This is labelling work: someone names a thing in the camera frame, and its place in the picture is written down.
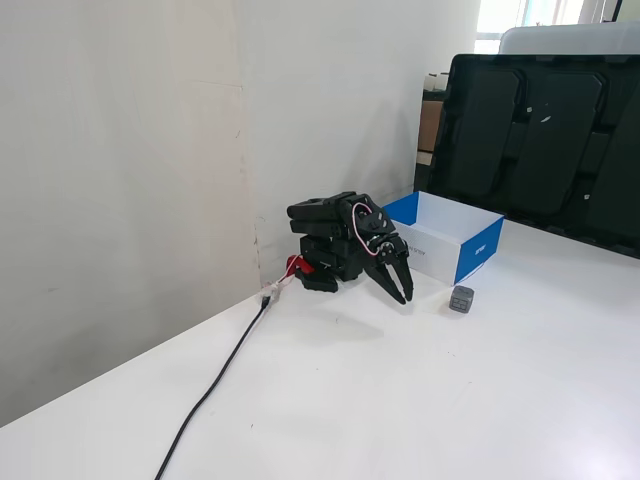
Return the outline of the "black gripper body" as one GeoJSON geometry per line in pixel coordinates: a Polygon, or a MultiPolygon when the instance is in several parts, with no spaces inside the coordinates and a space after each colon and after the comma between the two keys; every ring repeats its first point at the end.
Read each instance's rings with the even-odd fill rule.
{"type": "Polygon", "coordinates": [[[408,259],[408,245],[397,232],[372,237],[364,251],[378,264],[400,265],[408,259]]]}

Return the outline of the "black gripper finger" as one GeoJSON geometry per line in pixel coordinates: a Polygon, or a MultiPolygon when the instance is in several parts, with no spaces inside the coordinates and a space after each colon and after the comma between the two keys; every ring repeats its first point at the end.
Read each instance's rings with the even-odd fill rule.
{"type": "Polygon", "coordinates": [[[399,290],[395,281],[391,281],[394,298],[398,302],[411,302],[414,293],[414,283],[408,265],[408,256],[393,256],[389,260],[389,265],[393,268],[402,288],[402,290],[399,290]]]}
{"type": "Polygon", "coordinates": [[[384,264],[369,264],[364,267],[367,275],[388,293],[396,302],[405,304],[405,298],[398,290],[395,281],[392,279],[387,267],[384,264]]]}

